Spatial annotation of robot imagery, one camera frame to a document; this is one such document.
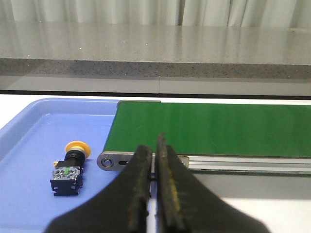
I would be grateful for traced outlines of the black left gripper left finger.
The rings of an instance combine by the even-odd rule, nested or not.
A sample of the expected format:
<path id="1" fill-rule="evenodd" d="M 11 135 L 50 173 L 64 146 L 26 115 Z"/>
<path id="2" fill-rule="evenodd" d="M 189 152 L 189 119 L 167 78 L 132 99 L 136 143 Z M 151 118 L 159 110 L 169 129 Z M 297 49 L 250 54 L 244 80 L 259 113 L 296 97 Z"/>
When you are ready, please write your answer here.
<path id="1" fill-rule="evenodd" d="M 138 146 L 122 172 L 100 193 L 55 218 L 47 233 L 144 233 L 147 228 L 152 150 Z"/>

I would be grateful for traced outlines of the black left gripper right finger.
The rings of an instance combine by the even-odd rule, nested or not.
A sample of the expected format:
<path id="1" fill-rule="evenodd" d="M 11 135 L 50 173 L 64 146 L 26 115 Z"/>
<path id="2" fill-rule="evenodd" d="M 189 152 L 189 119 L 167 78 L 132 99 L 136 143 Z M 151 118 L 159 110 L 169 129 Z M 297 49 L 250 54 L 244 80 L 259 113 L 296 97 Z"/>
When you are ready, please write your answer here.
<path id="1" fill-rule="evenodd" d="M 230 206 L 182 164 L 161 133 L 155 153 L 161 233 L 267 233 L 260 221 Z"/>

